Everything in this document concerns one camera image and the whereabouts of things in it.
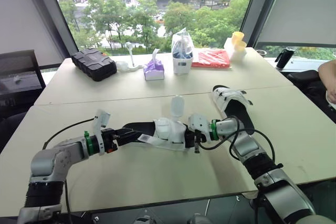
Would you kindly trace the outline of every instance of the hand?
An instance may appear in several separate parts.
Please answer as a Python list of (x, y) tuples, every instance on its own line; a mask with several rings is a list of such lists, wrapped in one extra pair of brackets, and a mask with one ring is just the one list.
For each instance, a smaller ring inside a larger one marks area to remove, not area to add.
[(327, 98), (329, 102), (336, 104), (336, 87), (327, 90)]

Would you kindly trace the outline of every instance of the robotic arm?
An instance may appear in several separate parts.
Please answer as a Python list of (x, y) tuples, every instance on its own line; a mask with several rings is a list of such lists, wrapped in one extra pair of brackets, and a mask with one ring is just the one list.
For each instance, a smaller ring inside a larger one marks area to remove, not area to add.
[[(196, 135), (201, 132), (211, 140), (228, 136), (237, 130), (237, 121), (231, 118), (208, 123), (202, 115), (194, 114), (189, 122)], [(233, 139), (234, 136), (227, 141), (231, 143)], [(196, 139), (196, 145), (201, 141), (200, 138)], [(253, 178), (259, 190), (258, 201), (266, 208), (274, 223), (296, 223), (303, 217), (316, 214), (310, 200), (281, 169), (282, 165), (276, 165), (246, 131), (238, 133), (232, 149)]]
[(94, 118), (95, 135), (85, 132), (83, 136), (41, 150), (33, 157), (26, 201), (20, 210), (18, 224), (52, 223), (57, 220), (61, 212), (62, 189), (70, 167), (94, 154), (116, 151), (118, 147), (114, 140), (121, 146), (142, 134), (127, 128), (100, 130), (106, 126), (108, 119), (109, 114), (99, 111)]
[[(26, 202), (20, 210), (18, 224), (42, 223), (57, 219), (61, 211), (63, 184), (71, 165), (97, 153), (101, 155), (117, 150), (114, 140), (121, 146), (136, 141), (142, 134), (129, 128), (101, 131), (100, 127), (107, 124), (103, 114), (96, 116), (95, 122), (94, 136), (85, 132), (84, 136), (63, 141), (52, 149), (42, 150), (34, 156)], [(209, 123), (204, 116), (193, 114), (189, 118), (188, 126), (194, 132), (194, 147), (197, 153), (202, 142), (223, 140), (224, 136), (235, 133), (238, 125), (235, 119), (212, 120)], [(241, 121), (239, 128), (244, 129)], [(236, 134), (225, 140), (231, 143), (234, 141), (233, 152), (246, 167), (258, 188), (257, 204), (266, 208), (273, 223), (334, 223), (315, 215), (312, 203), (281, 169), (282, 165), (276, 165), (251, 135), (244, 130)]]

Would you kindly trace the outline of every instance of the red package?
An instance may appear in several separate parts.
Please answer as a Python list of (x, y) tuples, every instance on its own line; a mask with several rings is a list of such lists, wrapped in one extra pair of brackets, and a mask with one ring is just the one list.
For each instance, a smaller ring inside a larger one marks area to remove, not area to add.
[(192, 67), (203, 68), (228, 68), (230, 60), (225, 49), (203, 50), (198, 53), (198, 61), (193, 62)]

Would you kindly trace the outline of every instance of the green ring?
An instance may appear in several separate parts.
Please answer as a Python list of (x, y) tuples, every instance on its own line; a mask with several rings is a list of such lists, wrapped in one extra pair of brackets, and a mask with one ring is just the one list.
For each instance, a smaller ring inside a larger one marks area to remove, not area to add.
[(93, 144), (92, 144), (92, 141), (91, 141), (91, 138), (89, 136), (89, 133), (87, 131), (85, 131), (84, 133), (84, 137), (86, 139), (86, 143), (88, 145), (88, 152), (89, 152), (89, 156), (93, 155), (94, 154), (94, 151), (93, 151)]
[(214, 140), (218, 140), (217, 132), (216, 132), (216, 120), (211, 121), (211, 130), (212, 130), (212, 136), (214, 137)]

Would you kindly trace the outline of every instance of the glass window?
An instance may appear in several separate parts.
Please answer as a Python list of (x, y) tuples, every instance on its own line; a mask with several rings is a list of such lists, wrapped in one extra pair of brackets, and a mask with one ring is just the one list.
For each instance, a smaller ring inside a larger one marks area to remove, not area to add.
[(196, 47), (222, 48), (239, 30), (249, 0), (57, 0), (78, 48), (108, 55), (171, 51), (172, 35), (190, 32)]
[[(257, 44), (256, 50), (264, 50), (267, 54), (265, 58), (276, 58), (287, 46), (260, 46)], [(314, 60), (334, 60), (336, 59), (336, 48), (326, 47), (295, 47), (295, 53), (292, 56), (296, 59), (314, 59)]]

